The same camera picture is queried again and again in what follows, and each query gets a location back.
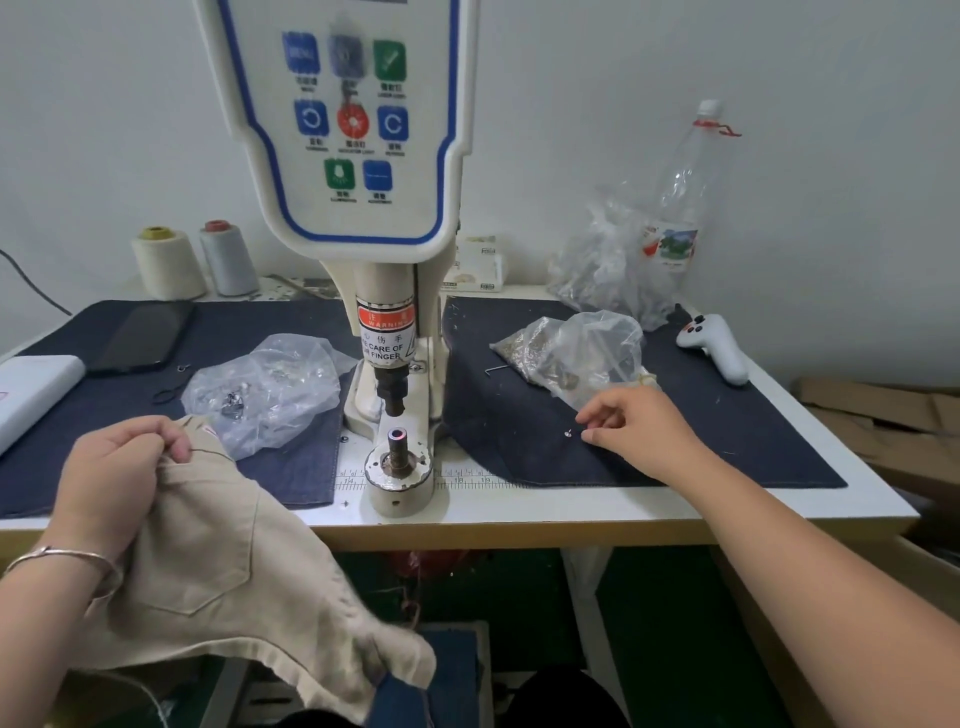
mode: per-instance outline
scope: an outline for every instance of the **warning label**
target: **warning label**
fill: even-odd
[[[417,310],[414,300],[381,305],[357,299],[363,355],[373,366],[396,366],[410,361],[417,348]]]

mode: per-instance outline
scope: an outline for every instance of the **hand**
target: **hand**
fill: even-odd
[[[178,463],[190,459],[186,432],[159,416],[126,420],[77,440],[63,464],[43,543],[119,558],[154,502],[156,465],[165,450]]]
[[[690,466],[713,453],[670,398],[655,387],[600,392],[577,414],[584,442],[620,455],[642,473],[675,486]]]

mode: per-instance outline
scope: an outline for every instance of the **blue adjustment button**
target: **blue adjustment button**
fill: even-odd
[[[330,133],[323,101],[299,99],[294,102],[294,113],[297,115],[297,128],[300,133],[307,136],[327,136]]]
[[[406,141],[410,137],[410,123],[404,107],[380,107],[376,110],[380,138],[387,141]]]
[[[312,33],[284,33],[283,52],[287,57],[287,68],[294,73],[320,73],[320,52]]]
[[[330,65],[342,79],[362,79],[363,43],[355,36],[330,36]]]
[[[394,173],[389,161],[367,159],[363,163],[363,184],[371,192],[389,192],[394,188]]]

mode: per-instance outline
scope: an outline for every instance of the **bottle label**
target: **bottle label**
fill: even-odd
[[[412,298],[383,305],[357,299],[363,355],[374,367],[410,361],[417,348],[417,310]]]
[[[686,273],[697,245],[697,232],[683,224],[651,221],[643,229],[643,252],[671,273]]]

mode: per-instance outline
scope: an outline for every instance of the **clear plastic bag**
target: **clear plastic bag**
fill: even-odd
[[[297,333],[268,336],[245,356],[200,369],[180,401],[203,415],[234,460],[293,440],[340,401],[340,376],[357,360],[326,339]]]
[[[527,381],[580,410],[600,390],[656,378],[640,364],[643,331],[630,316],[577,313],[538,318],[490,348]]]
[[[547,262],[547,290],[578,311],[633,316],[645,331],[666,323],[678,279],[643,250],[649,218],[628,185],[601,187],[588,205],[587,233]]]

